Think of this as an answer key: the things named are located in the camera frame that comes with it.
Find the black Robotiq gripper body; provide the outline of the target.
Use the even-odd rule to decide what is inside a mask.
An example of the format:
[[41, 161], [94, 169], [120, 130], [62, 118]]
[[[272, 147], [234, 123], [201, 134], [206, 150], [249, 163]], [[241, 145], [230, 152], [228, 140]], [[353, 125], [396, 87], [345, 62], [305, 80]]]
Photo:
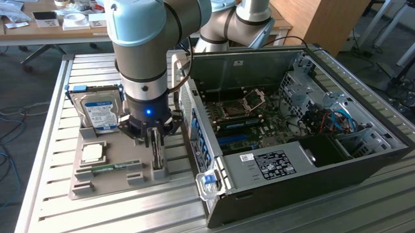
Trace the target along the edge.
[[161, 136], [165, 136], [168, 130], [164, 123], [172, 116], [168, 108], [168, 94], [162, 93], [152, 100], [137, 100], [125, 95], [125, 100], [129, 109], [128, 120], [137, 136], [142, 136], [141, 132], [153, 127], [158, 129]]

